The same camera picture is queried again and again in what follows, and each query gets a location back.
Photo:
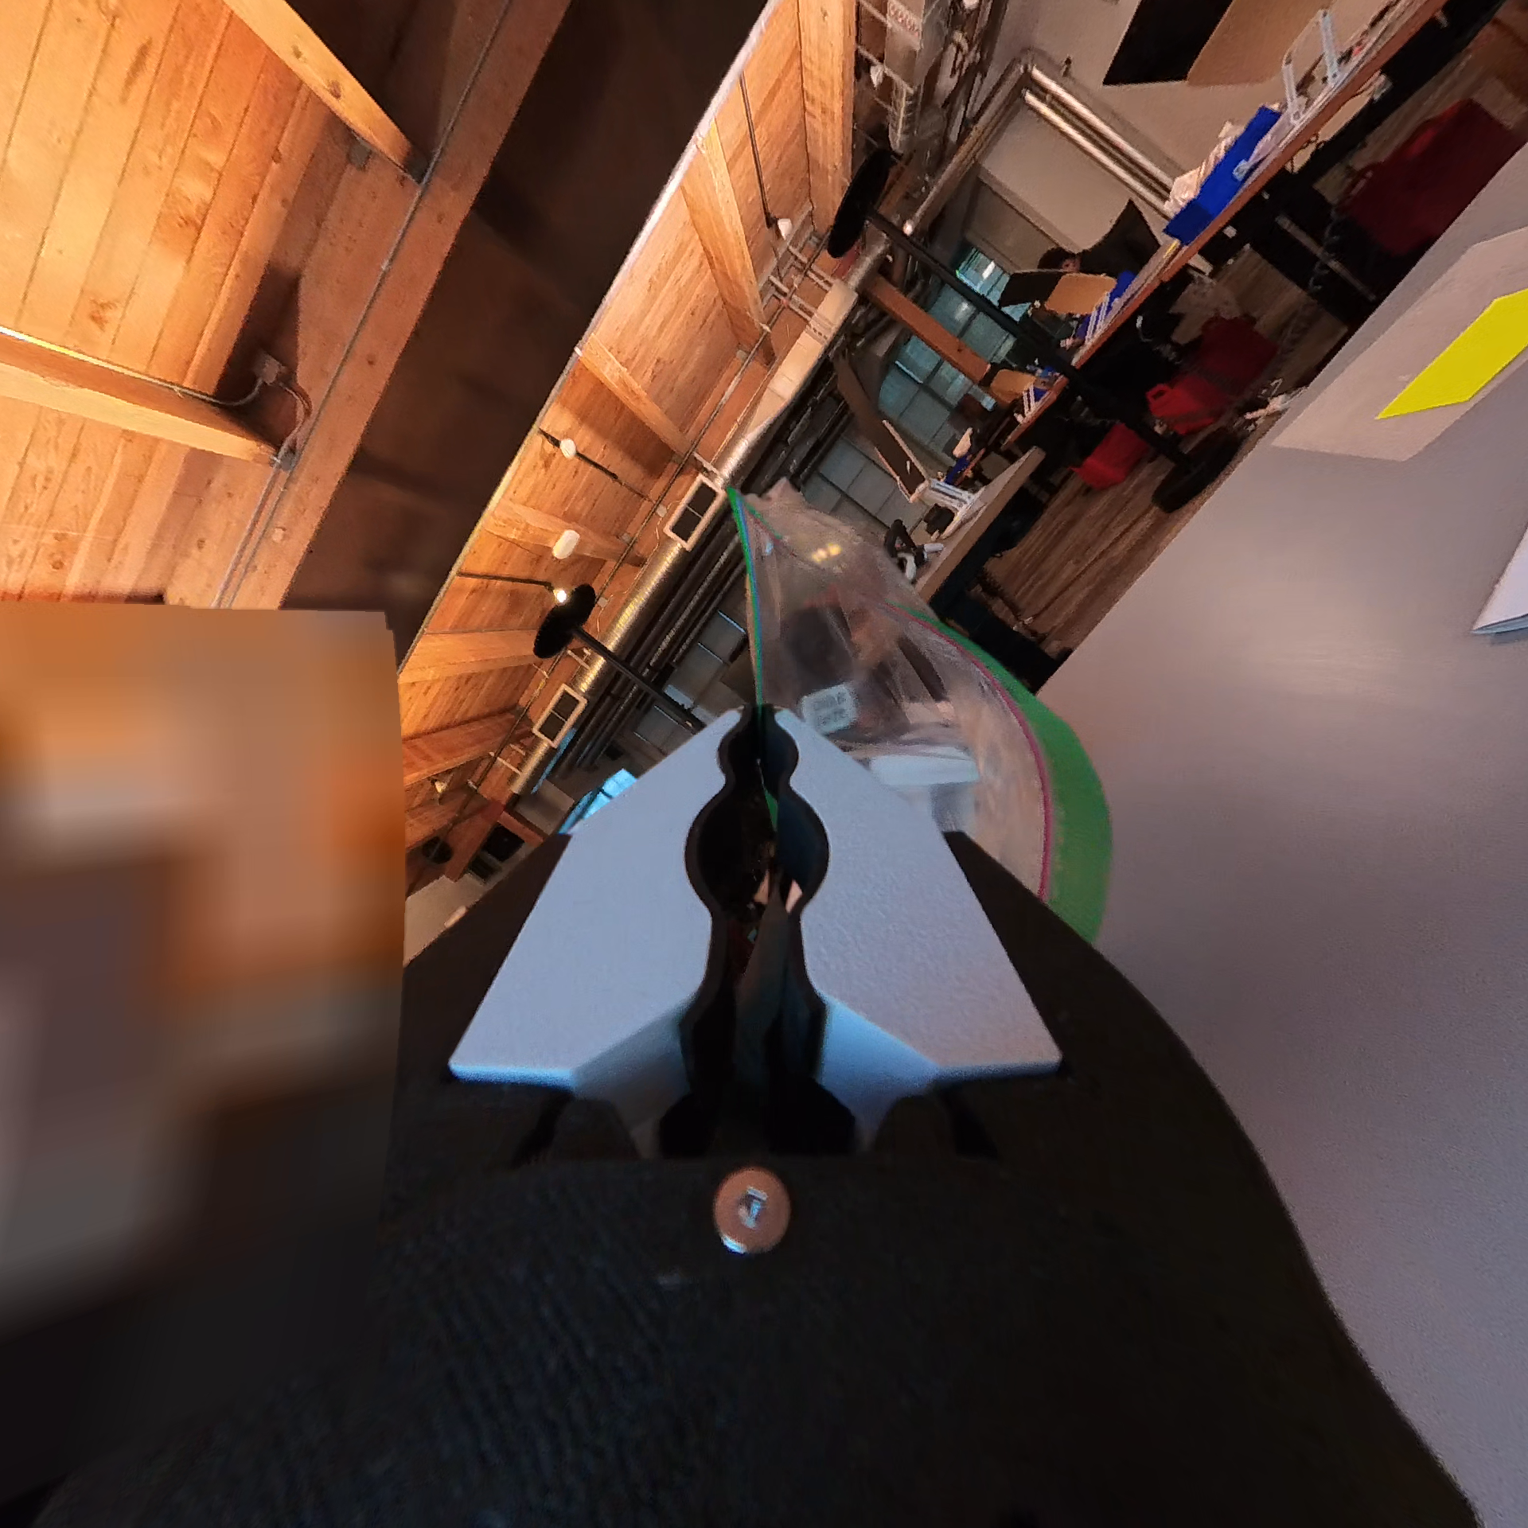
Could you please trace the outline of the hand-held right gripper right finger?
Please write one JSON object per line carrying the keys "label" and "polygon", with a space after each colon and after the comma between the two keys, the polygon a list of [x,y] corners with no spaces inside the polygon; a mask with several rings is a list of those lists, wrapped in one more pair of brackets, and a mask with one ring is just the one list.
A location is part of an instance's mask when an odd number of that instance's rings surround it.
{"label": "hand-held right gripper right finger", "polygon": [[816,1076],[860,1143],[904,1099],[1057,1073],[1061,1047],[931,814],[794,713],[774,722],[795,753],[790,802],[828,842],[795,909],[827,1015]]}

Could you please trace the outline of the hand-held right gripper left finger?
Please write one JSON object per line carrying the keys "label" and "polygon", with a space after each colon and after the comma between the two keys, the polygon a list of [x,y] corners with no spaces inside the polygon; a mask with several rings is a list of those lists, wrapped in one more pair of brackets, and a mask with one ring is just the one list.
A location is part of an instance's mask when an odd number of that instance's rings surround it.
{"label": "hand-held right gripper left finger", "polygon": [[612,1106],[645,1155],[717,1137],[738,1027],[739,956],[766,884],[755,710],[692,736],[556,841],[554,869],[450,1075]]}

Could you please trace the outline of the grey desk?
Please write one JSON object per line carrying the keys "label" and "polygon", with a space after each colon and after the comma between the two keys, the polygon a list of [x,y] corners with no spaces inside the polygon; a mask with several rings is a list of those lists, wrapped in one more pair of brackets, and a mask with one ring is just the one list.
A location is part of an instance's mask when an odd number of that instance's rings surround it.
{"label": "grey desk", "polygon": [[[1525,210],[1518,153],[1389,299]],[[1279,448],[1302,402],[1043,699],[1113,814],[1103,951],[1482,1523],[1525,1525],[1525,635],[1473,635],[1525,373],[1405,463]]]}

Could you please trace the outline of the grey background table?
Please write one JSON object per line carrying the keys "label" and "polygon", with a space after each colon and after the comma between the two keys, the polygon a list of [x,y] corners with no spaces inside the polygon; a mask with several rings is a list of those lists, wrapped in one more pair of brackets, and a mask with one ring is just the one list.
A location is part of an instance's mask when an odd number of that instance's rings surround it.
{"label": "grey background table", "polygon": [[1008,509],[1017,493],[1029,484],[1031,477],[1045,463],[1043,449],[1029,449],[1000,477],[986,486],[972,500],[970,507],[959,516],[952,528],[945,533],[942,551],[931,558],[923,572],[919,572],[914,589],[924,601],[933,601],[937,593],[954,577],[966,558],[977,549],[984,535],[994,526],[998,518]]}

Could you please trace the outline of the red storage box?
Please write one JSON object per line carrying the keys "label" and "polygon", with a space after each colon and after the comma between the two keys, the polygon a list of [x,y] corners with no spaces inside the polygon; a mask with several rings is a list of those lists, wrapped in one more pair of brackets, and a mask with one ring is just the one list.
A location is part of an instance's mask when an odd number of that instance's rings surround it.
{"label": "red storage box", "polygon": [[1475,100],[1457,102],[1387,160],[1370,163],[1347,191],[1342,217],[1389,256],[1420,254],[1523,146],[1525,132],[1504,126]]}
{"label": "red storage box", "polygon": [[1125,423],[1115,423],[1092,453],[1071,472],[1085,488],[1104,491],[1122,486],[1155,455],[1157,449],[1148,439],[1143,439]]}
{"label": "red storage box", "polygon": [[1216,427],[1277,359],[1277,343],[1249,318],[1213,317],[1178,376],[1148,392],[1153,420],[1176,435]]}

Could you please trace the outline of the instruction booklet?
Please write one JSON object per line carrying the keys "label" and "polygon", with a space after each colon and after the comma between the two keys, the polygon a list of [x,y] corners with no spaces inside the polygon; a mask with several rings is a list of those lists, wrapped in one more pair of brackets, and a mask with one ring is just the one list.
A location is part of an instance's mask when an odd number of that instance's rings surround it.
{"label": "instruction booklet", "polygon": [[1478,615],[1475,636],[1516,636],[1527,633],[1528,624],[1528,537],[1520,538],[1518,547],[1506,563],[1501,579]]}

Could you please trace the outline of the long wooden table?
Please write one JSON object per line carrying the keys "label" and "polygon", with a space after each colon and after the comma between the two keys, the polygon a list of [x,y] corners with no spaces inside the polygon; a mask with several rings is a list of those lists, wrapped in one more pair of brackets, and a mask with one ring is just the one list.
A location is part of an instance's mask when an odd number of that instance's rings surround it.
{"label": "long wooden table", "polygon": [[1230,229],[1321,128],[1443,13],[1443,2],[1386,4],[1344,43],[1331,13],[1314,4],[1232,4],[1195,57],[1190,83],[1218,88],[1241,83],[1253,69],[1263,74],[1277,69],[1279,95],[1235,132],[1220,158],[1207,160],[1179,208],[1169,208],[1167,170],[1148,151],[1066,86],[1061,65],[1047,53],[1021,51],[998,95],[1005,114],[1012,118],[1026,107],[1169,221],[1165,242],[1108,324],[1076,360],[1061,360],[1064,380],[1076,381],[1083,362],[1169,278],[1186,271],[1213,238]]}

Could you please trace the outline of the yellow sticky note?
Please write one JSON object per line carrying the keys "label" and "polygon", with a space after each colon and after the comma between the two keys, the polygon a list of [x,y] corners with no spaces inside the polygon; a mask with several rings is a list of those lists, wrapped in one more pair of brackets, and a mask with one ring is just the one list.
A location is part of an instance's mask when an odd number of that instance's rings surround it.
{"label": "yellow sticky note", "polygon": [[1468,406],[1525,353],[1527,289],[1522,289],[1496,298],[1377,418]]}

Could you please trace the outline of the large blue storage bin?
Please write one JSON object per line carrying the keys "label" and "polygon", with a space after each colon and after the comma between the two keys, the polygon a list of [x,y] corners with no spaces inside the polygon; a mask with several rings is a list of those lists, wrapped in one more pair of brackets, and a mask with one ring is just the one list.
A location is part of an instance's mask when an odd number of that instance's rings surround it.
{"label": "large blue storage bin", "polygon": [[1192,245],[1206,235],[1241,194],[1265,140],[1282,118],[1282,109],[1263,105],[1246,125],[1234,123],[1221,130],[1211,156],[1171,186],[1164,229],[1167,240]]}

